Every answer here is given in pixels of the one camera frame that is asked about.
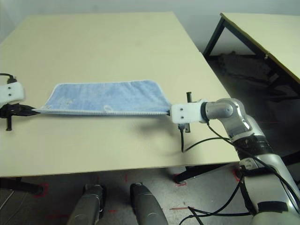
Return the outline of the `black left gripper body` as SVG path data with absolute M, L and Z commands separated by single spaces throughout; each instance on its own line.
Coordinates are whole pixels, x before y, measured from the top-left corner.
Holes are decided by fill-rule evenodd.
M 17 110 L 18 104 L 10 105 L 6 104 L 3 105 L 0 109 L 0 118 L 6 119 L 7 121 L 7 128 L 6 131 L 12 130 L 12 116 L 14 115 L 14 111 Z

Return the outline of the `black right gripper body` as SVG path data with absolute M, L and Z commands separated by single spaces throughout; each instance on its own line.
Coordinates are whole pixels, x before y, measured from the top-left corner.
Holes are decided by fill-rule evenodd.
M 191 92 L 187 92 L 187 102 L 191 103 L 192 102 L 192 96 L 191 96 Z M 178 125 L 178 129 L 180 130 L 180 132 L 183 134 L 183 132 L 185 133 L 190 133 L 190 124 L 186 123 L 186 124 L 179 124 Z

